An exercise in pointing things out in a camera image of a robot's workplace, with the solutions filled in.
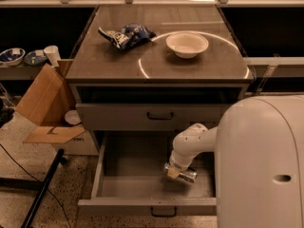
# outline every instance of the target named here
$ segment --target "white cup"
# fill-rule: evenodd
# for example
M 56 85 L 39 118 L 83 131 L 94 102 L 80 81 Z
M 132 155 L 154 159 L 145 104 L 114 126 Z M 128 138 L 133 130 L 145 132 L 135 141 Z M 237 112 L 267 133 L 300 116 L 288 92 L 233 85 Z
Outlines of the white cup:
M 46 54 L 46 56 L 48 57 L 50 63 L 53 66 L 58 66 L 58 60 L 61 59 L 58 47 L 56 47 L 56 46 L 48 46 L 48 47 L 46 47 L 44 49 L 44 53 Z

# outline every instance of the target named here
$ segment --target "drawer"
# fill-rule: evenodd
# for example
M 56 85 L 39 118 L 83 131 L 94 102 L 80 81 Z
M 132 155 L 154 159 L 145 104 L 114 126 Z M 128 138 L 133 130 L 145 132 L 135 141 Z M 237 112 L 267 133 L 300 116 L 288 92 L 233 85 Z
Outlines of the drawer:
M 218 122 L 228 104 L 77 104 L 87 130 L 184 129 L 190 123 Z
M 172 180 L 163 170 L 174 133 L 107 132 L 101 146 L 90 199 L 79 200 L 80 212 L 99 215 L 215 215 L 213 153 L 192 164 L 194 183 Z

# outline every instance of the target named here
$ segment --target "desk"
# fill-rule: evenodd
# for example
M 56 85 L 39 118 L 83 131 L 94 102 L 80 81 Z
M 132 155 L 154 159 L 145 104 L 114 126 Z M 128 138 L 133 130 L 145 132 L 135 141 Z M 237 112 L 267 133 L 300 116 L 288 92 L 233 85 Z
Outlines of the desk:
M 98 34 L 98 27 L 118 31 L 134 22 L 158 36 L 119 51 Z M 178 58 L 165 38 L 179 30 L 205 36 L 209 48 L 193 59 Z M 160 171 L 175 131 L 192 122 L 217 123 L 253 81 L 214 5 L 100 6 L 66 80 L 84 127 L 104 132 L 91 199 L 79 201 L 81 211 L 156 217 L 216 213 L 208 161 L 198 160 L 192 187 L 167 181 Z

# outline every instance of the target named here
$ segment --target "speckled floor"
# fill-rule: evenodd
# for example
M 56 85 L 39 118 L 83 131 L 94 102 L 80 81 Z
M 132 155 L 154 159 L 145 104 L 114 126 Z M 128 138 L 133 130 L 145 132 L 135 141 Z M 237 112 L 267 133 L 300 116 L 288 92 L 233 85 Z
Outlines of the speckled floor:
M 50 144 L 23 143 L 36 125 L 14 113 L 13 119 L 0 129 L 0 143 L 31 175 L 42 180 L 56 152 Z M 89 194 L 96 157 L 65 156 L 59 165 L 40 208 L 31 224 L 44 227 L 193 227 L 216 228 L 217 217 L 153 218 L 136 216 L 88 216 L 80 214 L 78 200 Z M 3 150 L 0 149 L 0 177 L 32 180 Z M 0 228 L 21 227 L 33 202 L 35 192 L 0 188 Z

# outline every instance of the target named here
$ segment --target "black handle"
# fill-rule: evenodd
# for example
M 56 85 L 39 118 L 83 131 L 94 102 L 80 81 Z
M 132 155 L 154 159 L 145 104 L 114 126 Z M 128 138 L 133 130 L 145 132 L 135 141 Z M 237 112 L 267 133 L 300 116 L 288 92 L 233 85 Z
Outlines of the black handle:
M 170 112 L 170 115 L 167 117 L 158 117 L 158 116 L 153 116 L 149 111 L 146 113 L 146 116 L 150 120 L 172 120 L 174 117 L 173 112 Z
M 173 218 L 177 215 L 177 207 L 174 207 L 174 213 L 172 215 L 156 215 L 154 214 L 153 207 L 151 207 L 151 216 L 155 218 Z

